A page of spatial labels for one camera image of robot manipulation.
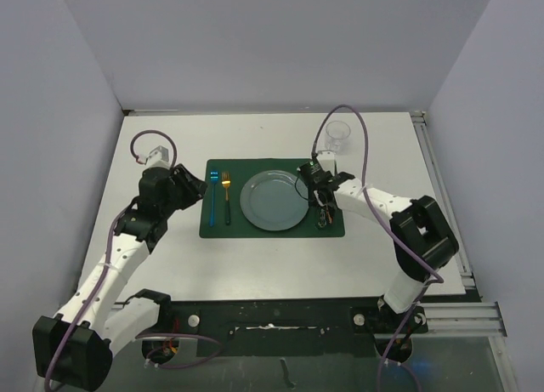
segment wall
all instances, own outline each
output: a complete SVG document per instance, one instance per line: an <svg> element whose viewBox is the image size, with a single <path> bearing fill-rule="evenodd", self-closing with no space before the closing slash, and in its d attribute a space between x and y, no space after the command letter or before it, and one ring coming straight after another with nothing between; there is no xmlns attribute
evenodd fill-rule
<svg viewBox="0 0 544 392"><path fill-rule="evenodd" d="M542 390L544 0L491 0L430 108L480 291L499 300L523 392Z"/></svg>
<svg viewBox="0 0 544 392"><path fill-rule="evenodd" d="M427 108L489 0L66 0L125 109Z"/></svg>
<svg viewBox="0 0 544 392"><path fill-rule="evenodd" d="M36 379L31 329L73 288L122 113L63 0L0 0L0 385Z"/></svg>

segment screw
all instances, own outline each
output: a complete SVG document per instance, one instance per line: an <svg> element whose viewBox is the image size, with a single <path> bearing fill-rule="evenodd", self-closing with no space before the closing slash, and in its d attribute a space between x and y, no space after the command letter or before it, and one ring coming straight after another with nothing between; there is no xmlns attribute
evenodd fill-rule
<svg viewBox="0 0 544 392"><path fill-rule="evenodd" d="M198 315L190 315L187 319L187 324L189 324L189 327L198 327L198 324L201 322L201 319Z"/></svg>
<svg viewBox="0 0 544 392"><path fill-rule="evenodd" d="M354 315L354 323L356 326L364 326L365 325L365 316L362 314L356 314Z"/></svg>

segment gray plate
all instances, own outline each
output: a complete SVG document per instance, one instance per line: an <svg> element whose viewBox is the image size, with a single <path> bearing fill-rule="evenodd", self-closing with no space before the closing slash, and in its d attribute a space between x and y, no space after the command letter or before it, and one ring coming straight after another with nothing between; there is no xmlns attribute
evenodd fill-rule
<svg viewBox="0 0 544 392"><path fill-rule="evenodd" d="M308 202L295 191L292 173L272 170L253 175L241 189L240 206L252 224L264 230L290 229L306 216ZM299 180L298 192L308 197L306 185Z"/></svg>

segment clear drinking glass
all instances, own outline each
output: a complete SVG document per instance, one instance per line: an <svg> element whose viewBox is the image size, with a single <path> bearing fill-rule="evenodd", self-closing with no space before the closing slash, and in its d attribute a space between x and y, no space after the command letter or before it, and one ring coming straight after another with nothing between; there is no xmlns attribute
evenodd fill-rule
<svg viewBox="0 0 544 392"><path fill-rule="evenodd" d="M345 122L329 122L325 128L325 148L329 151L340 152L351 134L351 128Z"/></svg>

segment green placemat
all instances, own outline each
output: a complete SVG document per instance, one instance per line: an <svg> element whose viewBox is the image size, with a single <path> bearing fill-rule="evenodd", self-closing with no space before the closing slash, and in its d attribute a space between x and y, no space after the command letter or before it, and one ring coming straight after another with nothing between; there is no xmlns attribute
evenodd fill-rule
<svg viewBox="0 0 544 392"><path fill-rule="evenodd" d="M210 172L219 172L219 182L215 188L215 226L210 227L210 212L212 211L212 186L208 186L202 203L200 236L203 238L227 238L227 237L342 237L345 235L343 228L342 211L335 213L334 222L324 229L317 227L317 212L310 209L306 217L289 230L270 232L259 229L251 224L241 211L240 193L244 184L256 173L271 169L280 169L293 175L297 175L297 167L307 159L282 159L259 158L249 160L209 160L206 166L206 182L210 184ZM221 186L221 172L229 171L231 186L230 194L230 218L231 224L224 222L224 188Z"/></svg>

